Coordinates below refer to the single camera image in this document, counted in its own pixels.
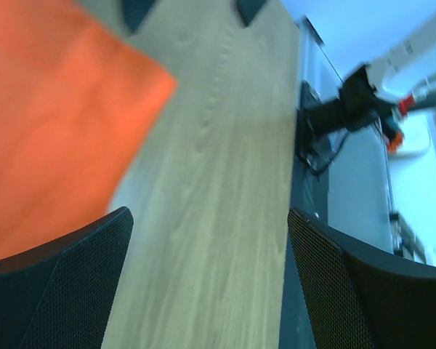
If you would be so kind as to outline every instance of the orange cloth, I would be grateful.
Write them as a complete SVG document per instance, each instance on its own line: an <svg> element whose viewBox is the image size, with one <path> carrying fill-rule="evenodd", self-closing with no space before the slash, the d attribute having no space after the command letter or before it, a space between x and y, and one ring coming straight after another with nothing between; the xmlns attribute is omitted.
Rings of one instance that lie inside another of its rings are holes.
<svg viewBox="0 0 436 349"><path fill-rule="evenodd" d="M98 219L176 87L69 0L0 0L0 259Z"/></svg>

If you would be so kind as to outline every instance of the black cable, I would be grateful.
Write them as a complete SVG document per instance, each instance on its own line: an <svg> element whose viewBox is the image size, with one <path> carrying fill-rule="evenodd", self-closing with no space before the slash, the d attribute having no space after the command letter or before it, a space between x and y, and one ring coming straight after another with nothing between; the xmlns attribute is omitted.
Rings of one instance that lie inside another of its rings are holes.
<svg viewBox="0 0 436 349"><path fill-rule="evenodd" d="M325 162L325 164L323 166L321 166L318 169L314 169L313 167L309 167L310 168L310 173L316 177L321 176L328 168L329 166L333 163L333 161L336 159L336 157L339 155L339 153L341 153L342 147L344 147L344 144L346 143L347 137L349 137L350 133L346 133L340 144L339 147L337 148L337 151L333 152L331 154L331 156L328 158L328 160Z"/></svg>

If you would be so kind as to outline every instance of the wooden table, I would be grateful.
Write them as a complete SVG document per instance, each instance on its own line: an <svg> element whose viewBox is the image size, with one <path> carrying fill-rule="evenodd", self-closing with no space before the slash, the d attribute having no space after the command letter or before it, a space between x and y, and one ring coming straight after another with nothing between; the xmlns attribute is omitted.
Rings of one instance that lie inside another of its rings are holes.
<svg viewBox="0 0 436 349"><path fill-rule="evenodd" d="M113 198L135 224L104 348L277 348L299 29L279 0L158 0L126 37L119 1L82 1L179 80Z"/></svg>

